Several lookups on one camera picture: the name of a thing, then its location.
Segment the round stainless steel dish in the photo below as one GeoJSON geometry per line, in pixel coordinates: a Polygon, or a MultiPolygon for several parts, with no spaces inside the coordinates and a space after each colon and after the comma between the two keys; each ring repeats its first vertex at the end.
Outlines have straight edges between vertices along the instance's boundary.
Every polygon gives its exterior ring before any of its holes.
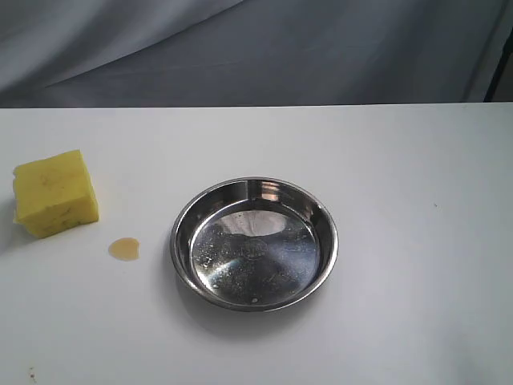
{"type": "Polygon", "coordinates": [[[226,310],[270,312],[318,290],[339,236],[326,207],[284,180],[241,177],[193,197],[177,216],[169,257],[177,276],[226,310]]]}

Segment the yellow sponge block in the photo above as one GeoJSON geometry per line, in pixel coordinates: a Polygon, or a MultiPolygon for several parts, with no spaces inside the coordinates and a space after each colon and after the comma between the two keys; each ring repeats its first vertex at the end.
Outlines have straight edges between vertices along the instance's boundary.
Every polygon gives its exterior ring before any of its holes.
{"type": "Polygon", "coordinates": [[[14,171],[14,222],[39,239],[99,220],[91,177],[79,150],[20,164],[14,171]]]}

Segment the small amber liquid spill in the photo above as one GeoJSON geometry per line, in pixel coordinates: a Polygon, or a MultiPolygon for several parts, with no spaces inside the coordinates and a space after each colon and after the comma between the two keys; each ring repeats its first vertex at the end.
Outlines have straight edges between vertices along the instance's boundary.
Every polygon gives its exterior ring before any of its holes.
{"type": "Polygon", "coordinates": [[[139,258],[139,241],[133,237],[123,237],[110,244],[108,253],[120,261],[135,261],[139,258]]]}

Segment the grey fabric backdrop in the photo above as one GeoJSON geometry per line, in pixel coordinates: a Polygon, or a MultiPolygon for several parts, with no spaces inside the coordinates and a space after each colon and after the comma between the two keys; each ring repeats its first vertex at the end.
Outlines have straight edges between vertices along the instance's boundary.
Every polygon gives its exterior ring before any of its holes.
{"type": "Polygon", "coordinates": [[[4,1],[3,107],[476,102],[509,1],[4,1]]]}

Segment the black stand pole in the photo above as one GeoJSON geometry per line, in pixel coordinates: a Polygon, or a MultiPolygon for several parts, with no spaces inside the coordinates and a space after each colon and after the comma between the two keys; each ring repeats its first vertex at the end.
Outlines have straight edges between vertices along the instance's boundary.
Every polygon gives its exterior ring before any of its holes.
{"type": "Polygon", "coordinates": [[[512,44],[506,43],[504,45],[503,53],[501,54],[499,63],[495,69],[493,76],[492,76],[491,83],[487,89],[487,93],[485,94],[485,97],[483,100],[484,103],[490,103],[493,100],[496,90],[499,86],[499,82],[500,82],[501,78],[503,77],[504,71],[506,70],[507,63],[508,63],[508,60],[509,60],[511,54],[512,54],[512,44]]]}

